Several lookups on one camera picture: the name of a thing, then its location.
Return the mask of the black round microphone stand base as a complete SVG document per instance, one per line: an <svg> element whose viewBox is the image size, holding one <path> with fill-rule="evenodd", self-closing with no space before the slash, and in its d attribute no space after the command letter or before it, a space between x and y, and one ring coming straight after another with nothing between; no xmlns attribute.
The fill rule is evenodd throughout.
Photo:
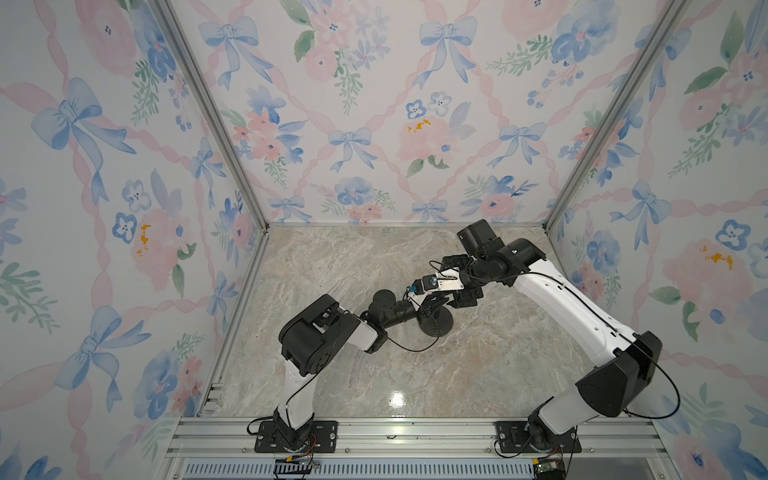
<svg viewBox="0 0 768 480"><path fill-rule="evenodd" d="M446 336L454 326L452 313L445 306L420 311L418 324L421 331L432 338Z"/></svg>

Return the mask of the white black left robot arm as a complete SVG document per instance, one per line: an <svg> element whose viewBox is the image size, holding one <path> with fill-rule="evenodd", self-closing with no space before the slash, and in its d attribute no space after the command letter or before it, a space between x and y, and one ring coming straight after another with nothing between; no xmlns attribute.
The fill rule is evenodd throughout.
<svg viewBox="0 0 768 480"><path fill-rule="evenodd" d="M419 300L407 291L398 299L390 290L379 290L368 309L356 315L325 294L291 319L278 335L285 361L283 395L273 413L278 444L297 451L311 443L314 382L343 347L373 354L395 342L390 327L411 320L425 335L444 337L453 328L445 303L443 297Z"/></svg>

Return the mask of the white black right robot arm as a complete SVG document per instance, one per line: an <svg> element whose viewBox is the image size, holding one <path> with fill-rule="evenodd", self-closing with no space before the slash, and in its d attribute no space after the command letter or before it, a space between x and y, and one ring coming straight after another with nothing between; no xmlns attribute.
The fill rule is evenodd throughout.
<svg viewBox="0 0 768 480"><path fill-rule="evenodd" d="M615 418L660 372L662 342L613 319L570 283L531 241L504 242L485 220L457 234L464 254L446 256L430 284L455 297L475 301L484 286L513 287L549 314L582 348L594 367L573 386L538 406L527 419L530 444L550 450L578 425L599 416Z"/></svg>

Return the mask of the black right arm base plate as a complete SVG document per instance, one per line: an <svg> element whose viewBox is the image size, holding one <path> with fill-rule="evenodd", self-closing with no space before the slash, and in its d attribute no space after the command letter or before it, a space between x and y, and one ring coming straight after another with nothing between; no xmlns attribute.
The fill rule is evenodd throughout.
<svg viewBox="0 0 768 480"><path fill-rule="evenodd" d="M532 436L528 422L523 420L496 421L494 429L494 450L505 457L521 454L571 454L583 451L576 427L556 437L545 434Z"/></svg>

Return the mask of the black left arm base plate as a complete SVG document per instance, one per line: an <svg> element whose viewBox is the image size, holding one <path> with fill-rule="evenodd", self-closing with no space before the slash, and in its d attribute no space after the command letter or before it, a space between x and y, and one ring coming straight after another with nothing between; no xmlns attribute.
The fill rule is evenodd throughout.
<svg viewBox="0 0 768 480"><path fill-rule="evenodd" d="M334 453L338 440L337 421L310 420L297 430L281 419L264 421L254 433L256 453Z"/></svg>

